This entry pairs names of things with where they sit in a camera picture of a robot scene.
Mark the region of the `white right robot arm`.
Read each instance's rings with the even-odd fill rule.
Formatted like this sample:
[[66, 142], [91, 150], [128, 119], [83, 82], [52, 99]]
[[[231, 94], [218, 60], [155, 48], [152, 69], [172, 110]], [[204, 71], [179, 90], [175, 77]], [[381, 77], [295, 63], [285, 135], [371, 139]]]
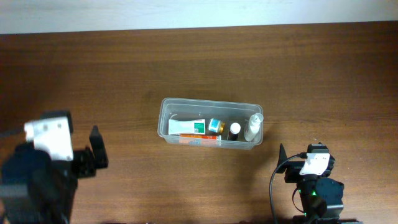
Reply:
[[299, 193], [301, 215], [293, 223], [339, 223], [343, 211], [344, 184], [329, 178], [335, 159], [322, 143], [310, 144], [305, 152], [287, 157], [284, 146], [279, 146], [278, 174], [284, 181], [295, 184]]

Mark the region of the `small jar gold lid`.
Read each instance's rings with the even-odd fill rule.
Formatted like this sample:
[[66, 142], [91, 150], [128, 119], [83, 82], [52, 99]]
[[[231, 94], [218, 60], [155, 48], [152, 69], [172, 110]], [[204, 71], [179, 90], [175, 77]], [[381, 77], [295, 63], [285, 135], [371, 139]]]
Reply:
[[225, 123], [221, 120], [211, 118], [209, 120], [208, 130], [212, 133], [222, 134], [224, 131]]

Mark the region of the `orange medicine box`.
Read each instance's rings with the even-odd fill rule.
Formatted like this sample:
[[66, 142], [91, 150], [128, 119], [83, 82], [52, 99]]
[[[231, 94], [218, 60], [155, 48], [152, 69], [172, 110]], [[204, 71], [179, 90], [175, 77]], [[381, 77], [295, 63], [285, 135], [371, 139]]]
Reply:
[[221, 144], [221, 136], [181, 134], [179, 143], [192, 146], [217, 146]]

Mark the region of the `white spray bottle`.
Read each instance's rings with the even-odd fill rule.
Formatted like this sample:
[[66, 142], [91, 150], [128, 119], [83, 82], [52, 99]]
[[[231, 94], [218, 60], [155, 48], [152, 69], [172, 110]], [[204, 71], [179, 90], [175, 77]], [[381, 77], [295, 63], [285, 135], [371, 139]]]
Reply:
[[260, 113], [252, 115], [244, 129], [244, 138], [247, 142], [252, 142], [261, 129], [264, 117]]

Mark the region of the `white green medicine tube box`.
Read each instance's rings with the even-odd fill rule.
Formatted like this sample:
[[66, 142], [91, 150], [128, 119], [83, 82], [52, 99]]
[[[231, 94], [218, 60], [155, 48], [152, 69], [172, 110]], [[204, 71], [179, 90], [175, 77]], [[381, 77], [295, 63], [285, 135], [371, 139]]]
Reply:
[[191, 121], [169, 120], [169, 135], [205, 134], [205, 119]]

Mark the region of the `dark glass bottle white cap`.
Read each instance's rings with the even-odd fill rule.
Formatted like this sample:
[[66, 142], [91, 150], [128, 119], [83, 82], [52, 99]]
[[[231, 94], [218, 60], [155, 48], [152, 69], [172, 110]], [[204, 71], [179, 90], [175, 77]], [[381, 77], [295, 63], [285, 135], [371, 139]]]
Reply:
[[241, 126], [239, 123], [232, 123], [229, 127], [228, 140], [236, 141], [239, 137]]

